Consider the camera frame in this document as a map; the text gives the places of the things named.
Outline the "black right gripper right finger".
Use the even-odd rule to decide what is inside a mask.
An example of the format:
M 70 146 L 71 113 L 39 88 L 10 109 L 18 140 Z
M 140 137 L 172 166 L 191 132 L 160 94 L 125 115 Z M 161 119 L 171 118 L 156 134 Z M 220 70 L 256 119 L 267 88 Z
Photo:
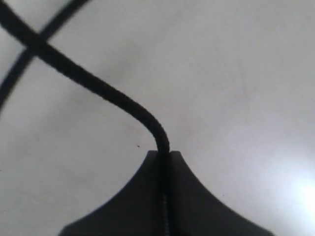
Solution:
M 167 158 L 168 210 L 173 236 L 271 236 L 223 204 L 199 181 L 181 153 Z

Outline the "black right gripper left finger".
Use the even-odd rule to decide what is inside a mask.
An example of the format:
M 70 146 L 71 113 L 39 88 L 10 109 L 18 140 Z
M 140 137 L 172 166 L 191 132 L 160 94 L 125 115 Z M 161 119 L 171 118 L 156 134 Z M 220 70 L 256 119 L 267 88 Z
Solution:
M 149 151 L 131 180 L 107 203 L 65 226 L 62 236 L 162 236 L 159 160 Z

